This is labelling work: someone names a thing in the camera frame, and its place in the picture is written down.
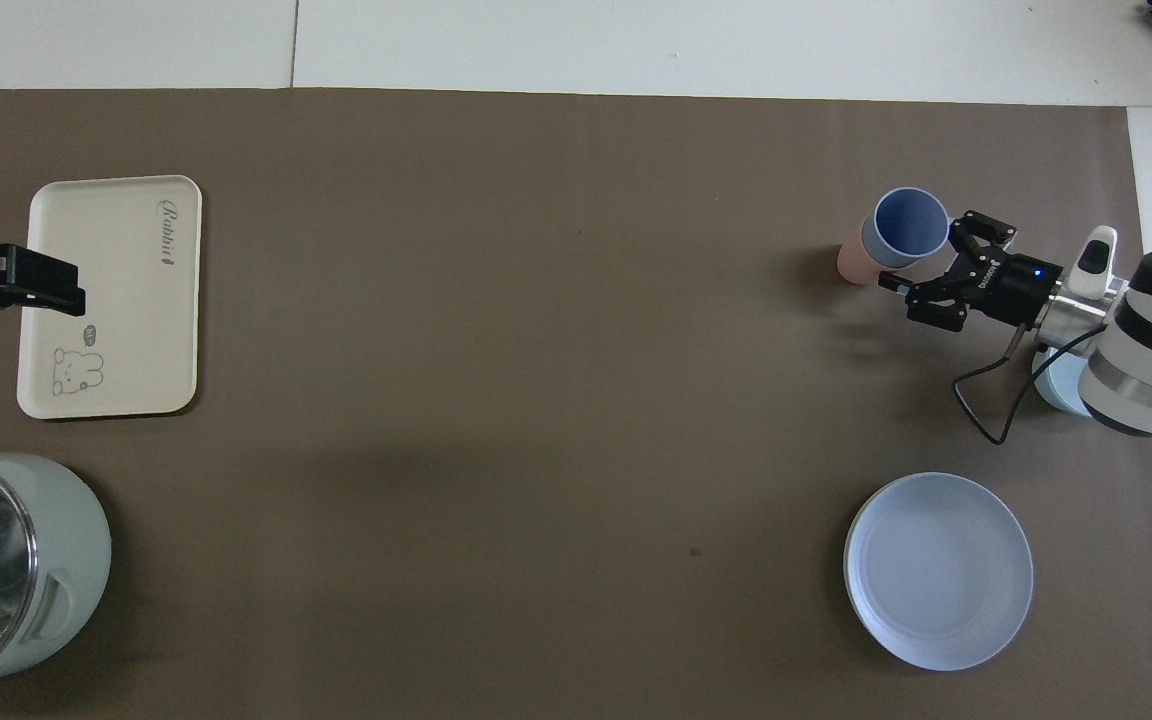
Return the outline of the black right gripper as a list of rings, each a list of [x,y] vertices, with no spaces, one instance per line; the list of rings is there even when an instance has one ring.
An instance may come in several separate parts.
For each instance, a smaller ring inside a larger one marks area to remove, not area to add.
[[[904,297],[905,319],[952,333],[963,331],[969,306],[996,323],[1034,329],[1060,282],[1064,266],[1006,252],[1018,229],[980,211],[952,220],[948,242],[960,256],[975,259],[967,276],[942,275],[915,283],[882,275],[884,290]]]

